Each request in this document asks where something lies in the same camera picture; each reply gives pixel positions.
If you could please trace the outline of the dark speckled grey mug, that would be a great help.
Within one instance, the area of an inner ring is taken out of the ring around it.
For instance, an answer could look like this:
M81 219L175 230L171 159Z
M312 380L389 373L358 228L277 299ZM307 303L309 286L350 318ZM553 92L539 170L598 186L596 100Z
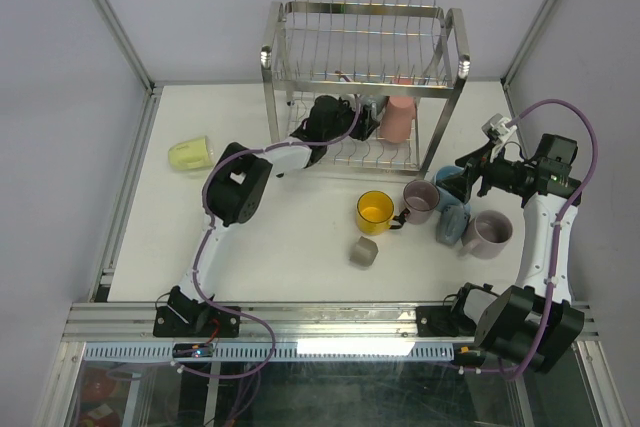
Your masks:
M371 119L380 121L388 103L388 97L384 95L363 95L360 97L360 105L364 113Z

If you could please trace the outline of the tall pink cup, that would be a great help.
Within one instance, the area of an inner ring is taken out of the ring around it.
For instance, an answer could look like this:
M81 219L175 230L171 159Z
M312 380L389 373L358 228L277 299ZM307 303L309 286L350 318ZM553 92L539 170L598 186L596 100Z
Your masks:
M393 144L406 141L410 137L415 115L413 97L390 96L379 127L381 137Z

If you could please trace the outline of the pink mug with handle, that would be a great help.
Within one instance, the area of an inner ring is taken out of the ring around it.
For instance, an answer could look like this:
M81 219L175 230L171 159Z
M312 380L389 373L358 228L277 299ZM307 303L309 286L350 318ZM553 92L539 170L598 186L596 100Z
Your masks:
M394 78L391 82L392 85L403 85L403 86L412 86L414 84L411 78L406 77L397 77Z

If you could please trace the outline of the yellow enamel mug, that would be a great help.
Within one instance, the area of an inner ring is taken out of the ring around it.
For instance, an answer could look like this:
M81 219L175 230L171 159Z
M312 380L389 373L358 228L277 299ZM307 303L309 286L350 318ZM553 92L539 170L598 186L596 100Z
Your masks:
M356 204L356 225L363 234L369 236L401 229L407 222L408 216L408 208L395 214L393 200L381 191L365 192Z

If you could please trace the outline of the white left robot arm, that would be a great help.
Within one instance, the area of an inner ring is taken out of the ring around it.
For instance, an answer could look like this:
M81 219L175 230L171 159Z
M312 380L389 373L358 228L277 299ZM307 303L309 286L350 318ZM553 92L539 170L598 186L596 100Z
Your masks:
M316 97L309 115L283 141L260 149L230 143L202 189L206 224L192 265L156 308L153 335L191 337L212 333L237 315L212 305L224 267L227 240L257 212L272 177L317 164L328 147L351 137L366 140L377 129L375 101Z

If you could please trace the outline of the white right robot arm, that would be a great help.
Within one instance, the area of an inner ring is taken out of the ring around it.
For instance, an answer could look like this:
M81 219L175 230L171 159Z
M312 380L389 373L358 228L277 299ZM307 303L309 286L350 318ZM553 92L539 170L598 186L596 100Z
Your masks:
M568 252L582 181L571 175L576 141L542 136L534 155L508 160L510 137L490 131L488 141L458 158L458 172L437 181L455 199L467 201L472 188L491 189L521 199L525 237L516 281L498 294L488 284L465 283L450 307L430 316L434 331L471 335L476 349L512 363L512 375L530 369L548 373L582 332L584 314L571 305Z

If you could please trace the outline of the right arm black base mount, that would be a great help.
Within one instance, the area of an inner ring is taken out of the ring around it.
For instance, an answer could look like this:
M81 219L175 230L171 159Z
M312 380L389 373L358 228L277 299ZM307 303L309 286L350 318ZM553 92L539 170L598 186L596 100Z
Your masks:
M447 294L434 306L421 305L415 309L419 338L471 337L475 343L493 341L495 320L486 313L500 296L490 284L465 283L455 293Z

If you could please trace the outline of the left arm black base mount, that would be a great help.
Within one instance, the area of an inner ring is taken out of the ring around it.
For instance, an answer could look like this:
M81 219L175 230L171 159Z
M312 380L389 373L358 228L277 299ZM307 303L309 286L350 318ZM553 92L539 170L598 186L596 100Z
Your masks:
M237 338L240 327L240 308L230 307L233 313L221 311L202 300L185 296L178 286L168 292L164 305L156 306L153 336L158 338Z

